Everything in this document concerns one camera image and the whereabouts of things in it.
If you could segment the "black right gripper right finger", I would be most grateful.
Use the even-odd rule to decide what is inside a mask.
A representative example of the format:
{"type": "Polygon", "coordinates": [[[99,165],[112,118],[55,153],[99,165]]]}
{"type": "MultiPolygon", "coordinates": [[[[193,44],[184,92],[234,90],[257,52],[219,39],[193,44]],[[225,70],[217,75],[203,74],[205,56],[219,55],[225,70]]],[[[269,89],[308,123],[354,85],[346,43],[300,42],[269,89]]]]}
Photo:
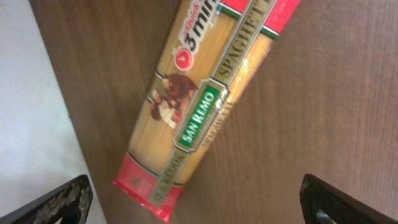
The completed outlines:
{"type": "Polygon", "coordinates": [[[397,224],[312,174],[304,175],[299,197],[306,224],[397,224]]]}

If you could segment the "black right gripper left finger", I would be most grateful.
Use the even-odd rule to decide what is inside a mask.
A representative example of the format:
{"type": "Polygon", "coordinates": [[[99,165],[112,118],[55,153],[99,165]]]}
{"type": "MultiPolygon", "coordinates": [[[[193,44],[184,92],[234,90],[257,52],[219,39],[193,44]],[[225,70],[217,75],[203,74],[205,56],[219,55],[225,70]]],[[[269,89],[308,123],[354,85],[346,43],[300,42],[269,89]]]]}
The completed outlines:
{"type": "Polygon", "coordinates": [[[1,223],[85,224],[92,200],[93,190],[88,176],[79,175],[1,217],[1,223]]]}

